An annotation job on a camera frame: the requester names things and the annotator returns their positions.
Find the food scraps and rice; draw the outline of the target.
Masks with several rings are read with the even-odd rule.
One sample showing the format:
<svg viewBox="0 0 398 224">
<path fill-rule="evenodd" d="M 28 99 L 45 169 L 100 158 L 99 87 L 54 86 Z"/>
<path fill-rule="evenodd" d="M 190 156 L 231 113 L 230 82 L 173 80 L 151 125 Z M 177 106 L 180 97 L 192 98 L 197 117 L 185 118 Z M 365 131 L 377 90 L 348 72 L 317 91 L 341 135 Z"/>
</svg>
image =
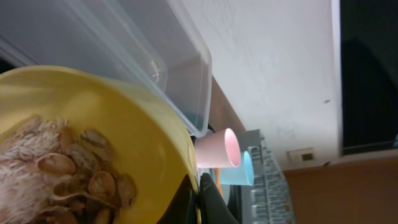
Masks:
<svg viewBox="0 0 398 224">
<path fill-rule="evenodd" d="M 137 189 L 112 161 L 95 129 L 76 138 L 64 119 L 24 120 L 1 142 L 1 223 L 117 223 Z"/>
</svg>

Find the wooden chopstick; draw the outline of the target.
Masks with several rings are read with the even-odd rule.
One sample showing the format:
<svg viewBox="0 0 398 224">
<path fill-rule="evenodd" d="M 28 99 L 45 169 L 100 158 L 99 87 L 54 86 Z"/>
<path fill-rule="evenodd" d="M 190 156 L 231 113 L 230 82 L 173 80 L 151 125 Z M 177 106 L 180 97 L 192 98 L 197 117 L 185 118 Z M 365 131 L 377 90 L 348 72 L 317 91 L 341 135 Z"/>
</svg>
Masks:
<svg viewBox="0 0 398 224">
<path fill-rule="evenodd" d="M 218 189 L 218 192 L 220 195 L 223 197 L 223 190 L 221 187 L 221 182 L 220 182 L 220 168 L 214 168 L 214 173 L 215 173 L 215 184 Z"/>
</svg>

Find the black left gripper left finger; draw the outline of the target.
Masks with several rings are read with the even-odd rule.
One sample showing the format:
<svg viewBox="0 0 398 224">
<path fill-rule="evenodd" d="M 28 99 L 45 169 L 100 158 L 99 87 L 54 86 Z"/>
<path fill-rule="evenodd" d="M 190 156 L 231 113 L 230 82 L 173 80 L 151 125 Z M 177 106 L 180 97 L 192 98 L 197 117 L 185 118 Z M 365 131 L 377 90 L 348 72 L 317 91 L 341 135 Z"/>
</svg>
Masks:
<svg viewBox="0 0 398 224">
<path fill-rule="evenodd" d="M 186 175 L 157 224 L 197 224 L 196 196 Z"/>
</svg>

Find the yellow bowl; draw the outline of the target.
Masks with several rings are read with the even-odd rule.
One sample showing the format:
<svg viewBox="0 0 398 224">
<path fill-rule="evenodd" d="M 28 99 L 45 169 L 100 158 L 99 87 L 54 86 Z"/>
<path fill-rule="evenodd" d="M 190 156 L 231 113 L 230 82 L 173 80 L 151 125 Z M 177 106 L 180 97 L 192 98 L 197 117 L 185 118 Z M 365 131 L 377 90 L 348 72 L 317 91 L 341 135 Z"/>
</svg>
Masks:
<svg viewBox="0 0 398 224">
<path fill-rule="evenodd" d="M 110 145 L 111 167 L 129 175 L 136 202 L 117 223 L 157 223 L 188 175 L 197 199 L 193 143 L 177 115 L 137 86 L 66 67 L 31 66 L 1 75 L 1 142 L 33 116 L 64 119 L 78 138 L 95 129 Z"/>
</svg>

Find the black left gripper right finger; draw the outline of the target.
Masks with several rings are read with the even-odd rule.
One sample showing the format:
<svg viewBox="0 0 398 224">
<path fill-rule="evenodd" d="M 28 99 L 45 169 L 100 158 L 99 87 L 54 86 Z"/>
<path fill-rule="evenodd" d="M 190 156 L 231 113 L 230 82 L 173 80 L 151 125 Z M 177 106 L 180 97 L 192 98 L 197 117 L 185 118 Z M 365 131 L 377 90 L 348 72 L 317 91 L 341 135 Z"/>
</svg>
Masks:
<svg viewBox="0 0 398 224">
<path fill-rule="evenodd" d="M 238 224 L 228 209 L 211 175 L 200 177 L 200 210 L 202 224 Z"/>
</svg>

